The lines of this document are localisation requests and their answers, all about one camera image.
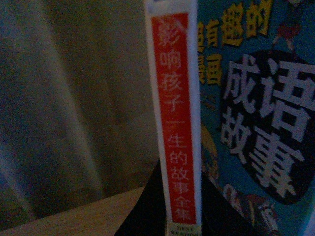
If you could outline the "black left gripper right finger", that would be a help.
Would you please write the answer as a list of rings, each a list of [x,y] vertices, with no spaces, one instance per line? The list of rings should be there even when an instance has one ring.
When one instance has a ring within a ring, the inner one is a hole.
[[[256,236],[257,232],[206,177],[201,180],[202,235]]]

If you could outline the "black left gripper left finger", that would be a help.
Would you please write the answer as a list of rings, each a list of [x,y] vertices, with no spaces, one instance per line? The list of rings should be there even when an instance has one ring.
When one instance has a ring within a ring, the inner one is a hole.
[[[160,162],[157,162],[139,200],[115,235],[164,236],[165,231],[166,208]]]

